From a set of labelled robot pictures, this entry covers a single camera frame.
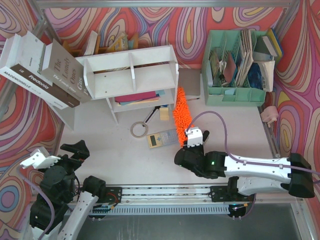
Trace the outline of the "orange microfiber duster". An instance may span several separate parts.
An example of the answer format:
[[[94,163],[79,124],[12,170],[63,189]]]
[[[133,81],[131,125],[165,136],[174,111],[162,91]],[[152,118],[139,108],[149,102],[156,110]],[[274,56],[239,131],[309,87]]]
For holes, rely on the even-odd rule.
[[[185,91],[182,87],[178,87],[175,108],[172,111],[175,129],[178,137],[180,147],[184,146],[186,137],[186,129],[192,122],[188,101],[186,98]]]

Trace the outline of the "masking tape roll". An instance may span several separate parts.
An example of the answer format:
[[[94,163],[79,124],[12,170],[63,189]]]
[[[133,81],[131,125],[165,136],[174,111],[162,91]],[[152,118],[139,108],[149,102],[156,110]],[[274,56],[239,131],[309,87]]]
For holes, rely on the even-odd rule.
[[[130,127],[130,133],[134,138],[143,138],[148,134],[148,125],[143,121],[137,121]]]

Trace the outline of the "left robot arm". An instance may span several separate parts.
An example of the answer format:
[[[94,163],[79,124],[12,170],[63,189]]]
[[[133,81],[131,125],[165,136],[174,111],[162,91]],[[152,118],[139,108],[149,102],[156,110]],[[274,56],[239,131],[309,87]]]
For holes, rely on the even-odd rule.
[[[75,240],[94,204],[106,199],[104,180],[89,176],[76,192],[75,171],[90,156],[84,140],[63,144],[72,156],[54,156],[36,149],[22,166],[43,172],[38,195],[30,208],[29,224],[39,240]]]

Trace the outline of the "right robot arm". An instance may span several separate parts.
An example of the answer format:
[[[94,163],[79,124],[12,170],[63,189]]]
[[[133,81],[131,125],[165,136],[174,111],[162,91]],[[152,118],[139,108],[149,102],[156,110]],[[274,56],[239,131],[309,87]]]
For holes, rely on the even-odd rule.
[[[214,202],[237,202],[258,193],[276,192],[297,198],[315,197],[311,166],[298,153],[282,158],[245,159],[223,151],[205,153],[199,145],[181,148],[174,163],[201,178],[227,178],[226,186],[211,189]]]

